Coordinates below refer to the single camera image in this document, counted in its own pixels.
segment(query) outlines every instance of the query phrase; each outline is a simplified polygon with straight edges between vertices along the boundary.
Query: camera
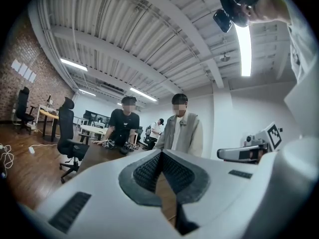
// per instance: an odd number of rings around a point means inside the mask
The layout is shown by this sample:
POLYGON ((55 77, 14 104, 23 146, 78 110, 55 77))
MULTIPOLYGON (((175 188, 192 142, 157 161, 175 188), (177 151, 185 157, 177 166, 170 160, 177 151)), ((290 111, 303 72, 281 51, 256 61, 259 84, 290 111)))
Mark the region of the camera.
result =
POLYGON ((223 9, 218 9, 213 18, 220 29, 227 33, 232 22, 240 27, 246 27, 249 24, 248 17, 242 12, 241 5, 253 6, 258 0, 220 0, 223 9))

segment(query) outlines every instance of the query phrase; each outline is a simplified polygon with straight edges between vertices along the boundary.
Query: hand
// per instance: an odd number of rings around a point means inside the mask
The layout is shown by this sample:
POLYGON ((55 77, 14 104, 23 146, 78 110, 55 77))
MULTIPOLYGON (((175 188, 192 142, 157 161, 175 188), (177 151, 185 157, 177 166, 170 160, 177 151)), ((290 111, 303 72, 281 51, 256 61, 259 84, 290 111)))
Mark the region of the hand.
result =
POLYGON ((92 143, 96 143, 97 145, 101 145, 103 141, 92 141, 92 143))

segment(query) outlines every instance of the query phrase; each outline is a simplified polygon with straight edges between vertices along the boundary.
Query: paper on wall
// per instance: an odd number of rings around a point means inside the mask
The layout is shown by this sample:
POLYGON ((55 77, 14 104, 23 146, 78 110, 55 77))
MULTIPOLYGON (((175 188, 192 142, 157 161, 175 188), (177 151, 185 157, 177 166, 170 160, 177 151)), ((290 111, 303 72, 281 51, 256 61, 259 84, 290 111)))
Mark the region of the paper on wall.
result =
POLYGON ((20 66, 21 64, 16 59, 12 62, 12 65, 11 65, 11 67, 15 69, 16 71, 19 71, 20 66))
POLYGON ((31 81, 32 83, 34 82, 36 74, 33 72, 29 78, 29 81, 31 81))
POLYGON ((22 66, 20 67, 19 74, 23 76, 27 68, 28 67, 26 66, 26 64, 23 63, 22 66))
POLYGON ((32 71, 30 70, 30 68, 28 68, 23 77, 25 77, 28 80, 30 75, 31 75, 31 73, 32 73, 32 71))

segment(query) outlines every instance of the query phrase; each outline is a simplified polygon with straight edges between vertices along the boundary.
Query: black t-shirt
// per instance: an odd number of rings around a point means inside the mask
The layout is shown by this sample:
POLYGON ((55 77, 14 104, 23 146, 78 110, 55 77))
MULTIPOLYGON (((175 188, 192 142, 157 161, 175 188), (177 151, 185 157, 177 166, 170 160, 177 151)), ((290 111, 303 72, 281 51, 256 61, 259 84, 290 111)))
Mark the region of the black t-shirt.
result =
POLYGON ((109 139, 115 141, 116 145, 124 145, 129 140, 130 130, 139 128, 140 116, 135 113, 126 116, 122 109, 115 109, 111 114, 110 126, 115 129, 109 139))

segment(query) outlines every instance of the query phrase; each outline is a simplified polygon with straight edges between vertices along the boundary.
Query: gray jacket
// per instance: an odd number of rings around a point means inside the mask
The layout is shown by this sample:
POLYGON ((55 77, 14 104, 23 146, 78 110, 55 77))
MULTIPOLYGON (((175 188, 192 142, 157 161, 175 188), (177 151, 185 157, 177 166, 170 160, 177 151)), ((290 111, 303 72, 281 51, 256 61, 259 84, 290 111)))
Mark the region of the gray jacket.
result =
MULTIPOLYGON (((164 132, 160 135, 154 149, 171 149, 174 140, 176 115, 171 116, 166 123, 164 132)), ((198 116, 185 112, 180 121, 180 133, 176 150, 195 156, 201 156, 203 150, 203 129, 198 116)))

